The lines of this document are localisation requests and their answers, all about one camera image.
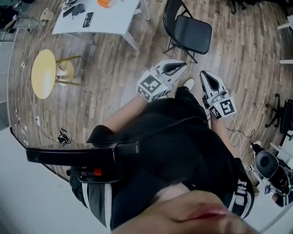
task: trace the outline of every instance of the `black folding chair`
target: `black folding chair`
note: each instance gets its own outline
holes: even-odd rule
[[[237,12],[237,9],[236,9],[236,3],[238,3],[243,10],[246,9],[246,6],[243,4],[243,1],[242,0],[231,0],[232,2],[232,6],[233,6],[233,9],[232,9],[232,14],[235,15],[235,13]]]
[[[184,7],[184,11],[177,16],[181,6]],[[163,23],[170,36],[168,49],[164,53],[178,47],[197,63],[194,59],[195,53],[206,54],[209,51],[212,37],[211,25],[194,19],[182,0],[167,1]]]

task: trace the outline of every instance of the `white wall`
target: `white wall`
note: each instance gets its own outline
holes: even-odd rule
[[[67,182],[27,162],[25,150],[8,128],[0,131],[0,152],[0,219],[8,219],[10,223],[1,222],[11,234],[16,229],[22,234],[109,233],[74,197]]]
[[[0,222],[0,233],[1,234],[10,234],[2,222]]]
[[[264,194],[265,186],[259,184],[259,196],[249,216],[245,221],[264,234],[291,234],[293,233],[293,203],[287,207],[279,207],[272,200],[272,193]]]
[[[13,43],[0,43],[0,102],[7,100],[7,76]]]

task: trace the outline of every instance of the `black speaker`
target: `black speaker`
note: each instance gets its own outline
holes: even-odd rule
[[[24,3],[32,4],[35,0],[22,0]]]
[[[263,150],[256,155],[255,165],[261,175],[269,179],[278,169],[279,161],[270,152]]]

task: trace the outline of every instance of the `orange object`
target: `orange object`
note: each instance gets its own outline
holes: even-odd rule
[[[102,169],[101,168],[95,168],[95,170],[93,171],[94,175],[98,175],[101,176],[102,175]]]
[[[115,5],[115,3],[116,3],[115,0],[98,0],[98,4],[106,8]]]

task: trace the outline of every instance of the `wire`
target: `wire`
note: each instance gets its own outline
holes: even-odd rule
[[[161,76],[159,70],[156,67],[151,67],[150,72],[155,70],[157,72],[157,75]]]
[[[242,132],[242,131],[239,131],[239,130],[236,130],[236,129],[231,130],[231,129],[229,129],[229,128],[226,128],[226,129],[229,130],[229,131],[231,131],[231,132],[236,131],[236,132],[240,132],[240,133],[242,133],[246,138],[249,138],[249,139],[250,139],[250,143],[252,143],[252,142],[251,142],[251,138],[252,138],[252,137],[254,136],[254,134],[255,134],[255,129],[253,129],[253,130],[251,131],[250,137],[246,136],[245,133]]]
[[[208,118],[211,115],[210,112],[208,112],[208,114],[206,114],[206,118]]]
[[[24,78],[25,78],[25,80],[26,80],[26,84],[27,84],[27,74],[26,74],[26,69],[24,68],[23,70],[24,70]],[[31,99],[31,95],[29,94],[28,84],[27,84],[27,92],[28,92],[29,100],[30,100],[31,105],[32,105],[33,115],[34,115],[35,122],[36,122],[37,116],[36,116],[35,109],[33,108],[33,102],[32,102],[32,99]],[[42,129],[40,128],[40,126],[38,126],[38,128],[40,129],[41,133],[42,133],[46,138],[48,138],[49,140],[52,140],[52,141],[54,141],[55,143],[57,143],[57,141],[55,141],[55,140],[53,140],[52,138],[48,137],[48,136],[42,131]]]
[[[251,170],[249,170],[247,167],[246,167],[246,165],[243,163],[243,160],[242,160],[242,158],[241,158],[241,136],[240,136],[240,131],[237,129],[237,127],[236,127],[236,123],[235,123],[235,120],[233,119],[233,117],[231,116],[231,118],[232,118],[232,120],[233,120],[233,122],[234,122],[234,126],[235,126],[235,129],[237,130],[237,133],[238,133],[238,135],[239,135],[239,142],[240,142],[240,148],[239,148],[239,157],[240,157],[240,159],[241,159],[241,161],[242,161],[242,165],[244,166],[244,168],[247,170],[247,171],[251,171]]]
[[[58,172],[57,172],[57,169],[56,169],[56,166],[55,165],[54,165],[54,168],[55,168],[56,175],[58,176]]]
[[[40,43],[40,41],[48,34],[48,32],[51,30],[51,28],[53,28],[53,26],[57,23],[57,21],[49,28],[49,30],[45,33],[45,35],[42,36],[42,38],[35,44],[35,46],[32,48],[32,50],[28,53],[28,56],[22,61],[22,63],[24,63],[25,60],[27,60],[27,58],[31,55],[31,53],[33,52],[33,50],[35,49],[35,47]]]

